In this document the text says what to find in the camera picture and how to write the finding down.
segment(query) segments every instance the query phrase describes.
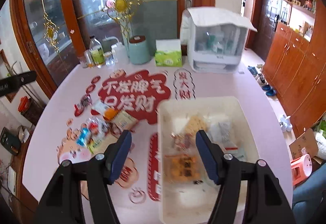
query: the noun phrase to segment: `glass jar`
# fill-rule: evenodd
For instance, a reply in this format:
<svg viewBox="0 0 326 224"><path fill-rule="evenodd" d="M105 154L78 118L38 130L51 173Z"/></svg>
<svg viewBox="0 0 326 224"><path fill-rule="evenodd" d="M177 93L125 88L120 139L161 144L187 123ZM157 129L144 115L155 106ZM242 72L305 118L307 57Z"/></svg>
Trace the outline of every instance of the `glass jar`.
<svg viewBox="0 0 326 224"><path fill-rule="evenodd" d="M91 51L95 65L100 68L104 65L104 52L101 43L95 39L95 36L92 35L89 37L91 42L89 44L89 50Z"/></svg>
<svg viewBox="0 0 326 224"><path fill-rule="evenodd" d="M112 66L112 65L115 64L115 60L114 60L113 55L112 55L111 52L106 52L104 54L104 60L105 60L105 64L107 66Z"/></svg>

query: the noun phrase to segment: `cartoon pig sticker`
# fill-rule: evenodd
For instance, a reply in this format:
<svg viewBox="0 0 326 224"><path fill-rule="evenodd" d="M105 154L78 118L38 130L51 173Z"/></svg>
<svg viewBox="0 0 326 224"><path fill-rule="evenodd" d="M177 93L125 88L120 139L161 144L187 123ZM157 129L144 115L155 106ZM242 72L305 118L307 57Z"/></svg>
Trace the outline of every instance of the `cartoon pig sticker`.
<svg viewBox="0 0 326 224"><path fill-rule="evenodd" d="M85 147L79 146L73 139L62 140L62 145L58 147L58 163L70 160L72 163L84 162L91 159L91 152Z"/></svg>

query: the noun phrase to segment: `pink tabletop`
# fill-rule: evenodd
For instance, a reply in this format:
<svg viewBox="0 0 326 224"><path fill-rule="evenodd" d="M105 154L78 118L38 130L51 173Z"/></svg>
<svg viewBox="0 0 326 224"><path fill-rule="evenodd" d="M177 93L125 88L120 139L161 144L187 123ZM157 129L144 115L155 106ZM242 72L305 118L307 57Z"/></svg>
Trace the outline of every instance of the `pink tabletop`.
<svg viewBox="0 0 326 224"><path fill-rule="evenodd" d="M182 68L148 64L84 69L76 66L46 106L31 139L23 170L23 185L40 201L59 162L90 159L88 149L78 148L74 131L91 117L90 107L75 116L74 104L85 93L124 109L139 123L120 178L109 192L122 224L156 224L159 220L160 185L157 160L157 105L164 99L234 96L239 100L252 131L258 153L278 177L289 204L292 174L286 143L275 113L250 72L240 64L233 74L199 74L186 61ZM67 139L67 130L71 136ZM93 223L89 202L83 197L86 223ZM243 212L235 222L241 222Z"/></svg>

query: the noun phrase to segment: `cup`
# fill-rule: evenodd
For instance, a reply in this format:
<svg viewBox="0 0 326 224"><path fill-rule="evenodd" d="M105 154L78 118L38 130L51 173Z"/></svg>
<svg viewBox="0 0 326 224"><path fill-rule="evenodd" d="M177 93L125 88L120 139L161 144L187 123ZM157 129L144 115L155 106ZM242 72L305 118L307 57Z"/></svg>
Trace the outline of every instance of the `cup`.
<svg viewBox="0 0 326 224"><path fill-rule="evenodd" d="M134 65L145 64L151 60L146 37L144 35L133 36L129 39L129 59Z"/></svg>
<svg viewBox="0 0 326 224"><path fill-rule="evenodd" d="M88 68L86 57L84 55L79 56L78 59L79 59L79 63L81 64L82 68Z"/></svg>

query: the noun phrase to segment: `doorway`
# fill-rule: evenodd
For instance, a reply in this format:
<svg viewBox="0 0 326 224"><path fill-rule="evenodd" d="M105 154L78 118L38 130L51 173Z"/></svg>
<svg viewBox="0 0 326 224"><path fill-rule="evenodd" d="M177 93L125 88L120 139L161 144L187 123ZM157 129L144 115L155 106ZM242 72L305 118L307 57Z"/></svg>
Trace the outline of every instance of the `doorway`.
<svg viewBox="0 0 326 224"><path fill-rule="evenodd" d="M262 0L259 26L252 50L264 61L273 42L276 26L280 18L282 0Z"/></svg>

